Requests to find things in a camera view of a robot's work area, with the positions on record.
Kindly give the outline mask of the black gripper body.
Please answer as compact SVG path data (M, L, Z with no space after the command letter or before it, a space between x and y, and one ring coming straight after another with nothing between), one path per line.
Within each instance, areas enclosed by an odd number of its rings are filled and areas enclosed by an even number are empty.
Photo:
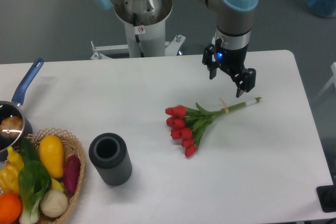
M242 77L249 75L249 69L244 65L248 44L243 48L226 49L221 46L222 39L215 40L215 67L213 77L216 76L217 68L231 77Z

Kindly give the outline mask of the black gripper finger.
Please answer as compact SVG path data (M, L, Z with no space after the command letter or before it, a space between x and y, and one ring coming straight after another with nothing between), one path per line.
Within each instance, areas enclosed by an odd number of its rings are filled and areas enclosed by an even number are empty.
M237 86L236 97L244 92L249 92L255 87L256 70L254 68L241 68L236 74L232 74L232 80Z
M209 71L210 80L216 77L217 68L219 67L219 63L215 59L213 59L215 55L216 51L215 46L213 44L210 44L204 49L202 64L207 67L207 70Z

